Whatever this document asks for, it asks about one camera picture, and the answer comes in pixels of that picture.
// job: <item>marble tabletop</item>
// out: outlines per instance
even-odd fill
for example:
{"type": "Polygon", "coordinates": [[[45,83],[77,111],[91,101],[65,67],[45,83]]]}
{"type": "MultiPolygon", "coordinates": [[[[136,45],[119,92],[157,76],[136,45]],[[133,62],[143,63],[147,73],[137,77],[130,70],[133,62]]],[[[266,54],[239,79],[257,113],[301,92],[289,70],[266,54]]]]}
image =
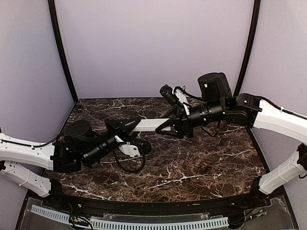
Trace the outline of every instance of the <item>marble tabletop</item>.
{"type": "MultiPolygon", "coordinates": [[[[71,113],[67,124],[90,121],[96,132],[105,130],[104,119],[158,118],[171,106],[163,98],[84,99],[71,113]]],[[[214,131],[216,123],[206,128],[214,131]]],[[[43,176],[62,183],[68,195],[130,202],[177,202],[212,199],[248,193],[264,167],[244,127],[221,123],[212,138],[195,128],[193,138],[177,139],[141,132],[152,151],[139,173],[126,173],[112,153],[93,168],[74,173],[45,171],[43,176]]],[[[140,158],[120,158],[127,167],[140,158]]]]}

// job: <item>white plastic part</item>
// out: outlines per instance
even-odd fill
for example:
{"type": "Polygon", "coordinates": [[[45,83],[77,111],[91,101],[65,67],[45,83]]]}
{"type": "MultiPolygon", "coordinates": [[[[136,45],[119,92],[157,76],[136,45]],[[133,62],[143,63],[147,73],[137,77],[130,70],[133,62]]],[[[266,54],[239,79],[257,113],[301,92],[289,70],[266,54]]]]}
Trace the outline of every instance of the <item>white plastic part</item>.
{"type": "Polygon", "coordinates": [[[12,181],[28,188],[41,197],[49,195],[51,182],[48,178],[39,176],[17,162],[5,161],[5,169],[0,171],[0,175],[10,178],[12,181]]]}
{"type": "MultiPolygon", "coordinates": [[[[133,132],[154,132],[161,124],[167,121],[169,118],[158,119],[142,119],[138,125],[134,128],[133,132]]],[[[170,131],[171,127],[165,127],[163,131],[170,131]]]]}
{"type": "MultiPolygon", "coordinates": [[[[119,136],[114,137],[117,142],[123,142],[123,140],[120,139],[119,136]]],[[[130,157],[139,157],[141,155],[139,152],[139,148],[135,145],[120,145],[118,148],[125,155],[128,155],[130,157]]]]}
{"type": "Polygon", "coordinates": [[[271,130],[307,144],[307,120],[287,114],[261,100],[254,127],[271,130]]]}
{"type": "Polygon", "coordinates": [[[304,167],[297,163],[298,158],[298,152],[295,152],[283,164],[279,165],[278,168],[263,175],[260,178],[259,190],[264,194],[271,194],[279,186],[282,186],[298,175],[307,173],[304,167]]]}
{"type": "Polygon", "coordinates": [[[54,146],[52,144],[33,149],[31,147],[6,143],[3,140],[14,141],[31,146],[41,144],[11,138],[3,133],[0,133],[0,161],[17,161],[20,163],[36,165],[47,170],[53,170],[53,161],[50,159],[50,156],[53,156],[54,154],[54,146]]]}
{"type": "MultiPolygon", "coordinates": [[[[188,100],[187,100],[187,97],[183,94],[183,92],[182,91],[180,91],[180,90],[176,90],[176,92],[175,92],[175,95],[176,95],[176,97],[179,99],[179,102],[180,103],[187,103],[187,104],[189,104],[188,103],[188,100]]],[[[183,107],[184,107],[184,110],[186,111],[186,114],[187,115],[190,115],[190,111],[189,111],[189,108],[187,107],[187,105],[186,104],[183,104],[183,107]]]]}
{"type": "MultiPolygon", "coordinates": [[[[69,214],[50,210],[41,206],[32,205],[32,213],[46,217],[56,222],[69,224],[69,214]]],[[[215,218],[194,222],[179,222],[179,223],[127,223],[113,222],[101,219],[91,218],[89,220],[96,230],[207,230],[220,229],[229,226],[228,217],[215,218]]]]}

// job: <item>metal grille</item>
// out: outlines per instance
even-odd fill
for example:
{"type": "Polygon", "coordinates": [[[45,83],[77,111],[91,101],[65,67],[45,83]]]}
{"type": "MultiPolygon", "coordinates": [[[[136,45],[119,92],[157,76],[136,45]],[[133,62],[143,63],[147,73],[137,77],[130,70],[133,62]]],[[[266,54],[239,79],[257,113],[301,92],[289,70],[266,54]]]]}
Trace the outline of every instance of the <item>metal grille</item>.
{"type": "MultiPolygon", "coordinates": [[[[36,205],[32,206],[31,212],[57,222],[69,224],[69,215],[66,213],[61,213],[36,205]]],[[[90,222],[96,230],[207,230],[229,226],[228,217],[171,224],[112,222],[94,218],[90,219],[90,222]]]]}

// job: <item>vertical black post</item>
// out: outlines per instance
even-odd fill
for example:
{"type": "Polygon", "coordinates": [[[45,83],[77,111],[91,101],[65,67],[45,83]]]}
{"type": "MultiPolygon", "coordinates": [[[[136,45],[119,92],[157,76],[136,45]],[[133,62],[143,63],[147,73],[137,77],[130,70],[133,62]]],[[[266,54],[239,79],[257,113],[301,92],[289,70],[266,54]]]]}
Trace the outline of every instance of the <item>vertical black post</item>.
{"type": "Polygon", "coordinates": [[[76,89],[75,89],[73,82],[72,82],[71,73],[69,71],[67,59],[66,59],[65,52],[64,52],[64,46],[63,46],[63,43],[62,43],[62,38],[61,38],[60,30],[59,30],[59,22],[58,22],[58,18],[57,18],[56,5],[55,5],[54,0],[48,0],[48,4],[49,4],[51,23],[52,23],[52,27],[53,27],[53,33],[54,33],[54,37],[56,39],[56,43],[57,43],[57,47],[58,47],[59,58],[60,58],[61,63],[62,63],[62,67],[63,67],[63,70],[64,70],[64,74],[65,74],[65,78],[66,78],[69,90],[71,92],[71,96],[73,98],[73,101],[75,103],[77,103],[78,102],[78,96],[77,96],[76,89]]]}
{"type": "Polygon", "coordinates": [[[248,62],[249,62],[251,50],[253,47],[255,34],[256,34],[259,11],[260,11],[260,0],[255,0],[253,14],[252,14],[251,23],[250,23],[249,34],[248,34],[248,42],[246,45],[245,54],[243,57],[243,62],[242,62],[240,74],[238,77],[238,81],[236,82],[236,89],[234,92],[234,96],[239,95],[241,88],[242,88],[243,80],[246,74],[246,70],[248,68],[248,62]]]}

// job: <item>gray wall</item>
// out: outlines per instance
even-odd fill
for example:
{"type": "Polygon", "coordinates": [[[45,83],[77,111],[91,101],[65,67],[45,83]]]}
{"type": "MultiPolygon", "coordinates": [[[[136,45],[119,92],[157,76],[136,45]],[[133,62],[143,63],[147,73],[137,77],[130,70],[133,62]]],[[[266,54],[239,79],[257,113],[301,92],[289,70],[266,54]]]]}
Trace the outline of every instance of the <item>gray wall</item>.
{"type": "Polygon", "coordinates": [[[224,72],[234,89],[252,0],[57,0],[59,23],[80,98],[160,96],[224,72]]]}
{"type": "MultiPolygon", "coordinates": [[[[307,115],[307,1],[261,1],[259,24],[242,92],[263,95],[279,106],[307,115]]],[[[254,130],[271,169],[284,162],[299,142],[254,130]]],[[[307,226],[307,180],[285,186],[301,229],[307,226]]]]}
{"type": "MultiPolygon", "coordinates": [[[[58,134],[73,101],[47,0],[0,1],[0,126],[32,141],[58,134]]],[[[15,229],[26,189],[0,177],[0,230],[15,229]]]]}

